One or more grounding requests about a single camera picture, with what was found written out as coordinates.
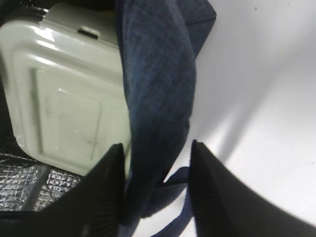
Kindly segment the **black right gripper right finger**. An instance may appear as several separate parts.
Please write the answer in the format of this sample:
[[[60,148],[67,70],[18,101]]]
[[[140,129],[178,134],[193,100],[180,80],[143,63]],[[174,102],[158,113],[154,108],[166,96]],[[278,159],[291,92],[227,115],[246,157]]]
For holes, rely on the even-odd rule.
[[[268,202],[206,147],[192,143],[189,193],[199,237],[314,237],[314,226]]]

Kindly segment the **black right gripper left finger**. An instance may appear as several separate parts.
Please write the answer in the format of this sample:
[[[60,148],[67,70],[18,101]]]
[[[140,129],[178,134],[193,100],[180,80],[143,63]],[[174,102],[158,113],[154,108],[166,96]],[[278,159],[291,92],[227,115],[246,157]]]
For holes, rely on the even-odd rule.
[[[38,212],[1,212],[2,237],[117,237],[123,209],[124,152],[112,145],[81,182]]]

